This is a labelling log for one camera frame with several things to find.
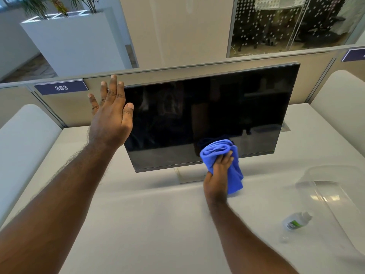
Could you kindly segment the blue partition number label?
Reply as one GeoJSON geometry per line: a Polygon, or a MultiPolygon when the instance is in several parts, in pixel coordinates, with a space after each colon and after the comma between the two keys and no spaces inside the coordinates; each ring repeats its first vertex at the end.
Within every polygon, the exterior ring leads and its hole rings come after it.
{"type": "Polygon", "coordinates": [[[88,91],[83,79],[38,83],[34,87],[43,96],[88,91]]]}
{"type": "Polygon", "coordinates": [[[350,49],[342,58],[341,62],[361,61],[365,60],[365,47],[350,49]]]}

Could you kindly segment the person's left forearm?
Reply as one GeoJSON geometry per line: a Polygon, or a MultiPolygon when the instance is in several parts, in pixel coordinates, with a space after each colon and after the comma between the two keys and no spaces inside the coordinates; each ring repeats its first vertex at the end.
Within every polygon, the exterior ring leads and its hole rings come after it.
{"type": "Polygon", "coordinates": [[[58,274],[121,141],[92,140],[0,231],[0,274],[58,274]]]}

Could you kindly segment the white rounded side divider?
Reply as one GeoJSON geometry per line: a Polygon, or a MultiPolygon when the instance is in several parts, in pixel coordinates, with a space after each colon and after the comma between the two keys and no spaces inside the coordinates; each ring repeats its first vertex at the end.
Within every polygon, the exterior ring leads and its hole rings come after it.
{"type": "Polygon", "coordinates": [[[365,82],[346,70],[330,75],[311,106],[365,157],[365,82]]]}
{"type": "Polygon", "coordinates": [[[34,104],[24,105],[0,128],[0,227],[61,131],[34,104]]]}

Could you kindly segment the small clear green-labelled bottle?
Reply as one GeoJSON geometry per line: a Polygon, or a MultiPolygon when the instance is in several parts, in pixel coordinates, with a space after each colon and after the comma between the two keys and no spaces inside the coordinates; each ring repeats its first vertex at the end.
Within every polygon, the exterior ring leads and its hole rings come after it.
{"type": "Polygon", "coordinates": [[[294,231],[308,225],[312,218],[308,212],[297,212],[284,219],[282,225],[286,230],[294,231]]]}

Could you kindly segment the person's left hand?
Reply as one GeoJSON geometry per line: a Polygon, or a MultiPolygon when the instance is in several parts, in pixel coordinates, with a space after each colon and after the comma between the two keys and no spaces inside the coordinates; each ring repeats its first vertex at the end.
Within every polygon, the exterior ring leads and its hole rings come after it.
{"type": "Polygon", "coordinates": [[[92,112],[88,145],[116,150],[129,137],[132,126],[122,125],[122,113],[126,102],[125,85],[117,81],[116,97],[109,97],[109,83],[101,82],[99,109],[92,112]]]}

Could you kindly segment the dotted glass wall panel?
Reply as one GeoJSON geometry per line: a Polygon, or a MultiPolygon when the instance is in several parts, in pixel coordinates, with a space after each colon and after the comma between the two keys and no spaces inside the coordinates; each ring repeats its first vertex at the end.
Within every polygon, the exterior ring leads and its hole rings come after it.
{"type": "Polygon", "coordinates": [[[294,42],[307,0],[234,0],[227,58],[322,49],[355,42],[352,33],[365,16],[365,0],[347,0],[331,31],[341,36],[332,45],[304,48],[294,42]]]}

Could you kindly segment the clear plastic container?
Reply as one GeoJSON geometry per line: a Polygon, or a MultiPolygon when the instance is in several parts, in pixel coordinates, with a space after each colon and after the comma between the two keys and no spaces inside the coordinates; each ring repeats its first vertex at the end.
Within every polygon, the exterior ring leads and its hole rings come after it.
{"type": "Polygon", "coordinates": [[[337,257],[365,262],[365,174],[354,166],[315,166],[295,188],[326,246],[337,257]]]}

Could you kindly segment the person's right forearm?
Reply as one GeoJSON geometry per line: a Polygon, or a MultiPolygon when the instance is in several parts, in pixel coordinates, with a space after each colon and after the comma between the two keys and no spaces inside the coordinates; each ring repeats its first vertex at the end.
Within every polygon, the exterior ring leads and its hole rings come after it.
{"type": "Polygon", "coordinates": [[[226,197],[206,195],[206,201],[232,274],[299,274],[246,226],[226,197]]]}

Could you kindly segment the black flat computer monitor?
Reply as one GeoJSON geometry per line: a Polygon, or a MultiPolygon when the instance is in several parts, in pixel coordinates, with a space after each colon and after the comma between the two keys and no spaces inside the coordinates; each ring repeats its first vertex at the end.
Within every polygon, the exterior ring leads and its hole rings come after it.
{"type": "Polygon", "coordinates": [[[273,154],[299,69],[294,62],[127,86],[134,115],[125,148],[135,172],[202,163],[200,151],[222,139],[239,158],[273,154]]]}

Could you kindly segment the green potted plants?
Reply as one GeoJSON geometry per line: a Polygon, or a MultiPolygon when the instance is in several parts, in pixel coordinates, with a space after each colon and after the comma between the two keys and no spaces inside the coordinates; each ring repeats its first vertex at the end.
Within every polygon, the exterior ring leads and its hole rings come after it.
{"type": "MultiPolygon", "coordinates": [[[[77,8],[82,3],[87,6],[91,13],[97,13],[96,4],[99,0],[69,0],[73,8],[77,8]]],[[[69,17],[70,11],[61,0],[20,0],[20,4],[28,15],[36,15],[41,19],[48,19],[47,13],[47,2],[50,2],[57,10],[58,13],[63,17],[69,17]]]]}

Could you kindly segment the white rectangular planter box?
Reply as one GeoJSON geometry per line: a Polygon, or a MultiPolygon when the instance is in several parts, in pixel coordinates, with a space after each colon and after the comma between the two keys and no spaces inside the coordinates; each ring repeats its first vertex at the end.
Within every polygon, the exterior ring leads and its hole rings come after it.
{"type": "Polygon", "coordinates": [[[34,16],[20,23],[58,77],[131,69],[112,8],[34,16]]]}

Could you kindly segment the black office chair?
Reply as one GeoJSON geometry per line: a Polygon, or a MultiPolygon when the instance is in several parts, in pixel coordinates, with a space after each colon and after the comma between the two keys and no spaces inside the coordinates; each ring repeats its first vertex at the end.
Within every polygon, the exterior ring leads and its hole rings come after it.
{"type": "Polygon", "coordinates": [[[332,45],[341,38],[331,31],[337,23],[345,21],[339,12],[347,0],[307,0],[294,42],[303,43],[304,48],[332,45]]]}

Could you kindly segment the silver monitor stand base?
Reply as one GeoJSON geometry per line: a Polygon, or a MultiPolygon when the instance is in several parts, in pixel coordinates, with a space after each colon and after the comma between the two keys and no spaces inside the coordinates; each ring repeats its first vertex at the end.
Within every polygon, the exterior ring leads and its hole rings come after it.
{"type": "Polygon", "coordinates": [[[203,181],[208,169],[205,164],[180,166],[174,168],[180,184],[203,181]]]}

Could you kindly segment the blue microfibre cloth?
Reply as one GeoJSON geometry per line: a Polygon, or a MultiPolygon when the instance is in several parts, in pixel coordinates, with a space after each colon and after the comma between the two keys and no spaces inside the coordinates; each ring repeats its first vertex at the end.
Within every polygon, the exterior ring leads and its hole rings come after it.
{"type": "Polygon", "coordinates": [[[213,165],[219,155],[225,155],[232,151],[231,156],[234,158],[227,171],[227,194],[231,195],[243,189],[242,180],[244,178],[239,167],[239,156],[237,146],[229,139],[214,141],[205,146],[200,151],[200,158],[206,165],[207,170],[213,174],[213,165]]]}

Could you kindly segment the person's right hand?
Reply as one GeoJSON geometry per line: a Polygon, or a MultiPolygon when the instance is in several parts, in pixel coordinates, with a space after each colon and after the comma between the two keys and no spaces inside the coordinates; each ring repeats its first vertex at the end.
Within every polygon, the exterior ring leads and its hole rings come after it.
{"type": "Polygon", "coordinates": [[[226,203],[228,188],[228,169],[214,169],[207,172],[203,182],[204,195],[208,206],[226,203]]]}

